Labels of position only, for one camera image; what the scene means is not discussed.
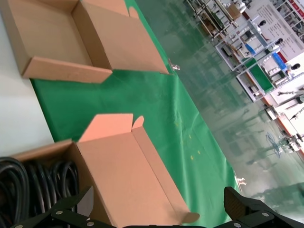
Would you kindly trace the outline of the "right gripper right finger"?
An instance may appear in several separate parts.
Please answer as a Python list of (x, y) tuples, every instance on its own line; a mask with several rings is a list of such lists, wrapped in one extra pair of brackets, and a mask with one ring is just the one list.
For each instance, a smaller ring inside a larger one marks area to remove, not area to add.
[(264, 202), (247, 198), (232, 187), (224, 188), (224, 209), (229, 217), (248, 228), (302, 228), (301, 222), (280, 215)]

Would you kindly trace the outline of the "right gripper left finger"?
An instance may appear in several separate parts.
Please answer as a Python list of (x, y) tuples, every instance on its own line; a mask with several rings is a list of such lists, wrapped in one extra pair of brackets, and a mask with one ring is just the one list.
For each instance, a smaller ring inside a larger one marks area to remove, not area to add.
[(60, 199), (47, 212), (13, 225), (14, 228), (110, 228), (89, 217), (94, 204), (94, 188), (87, 187), (78, 195)]

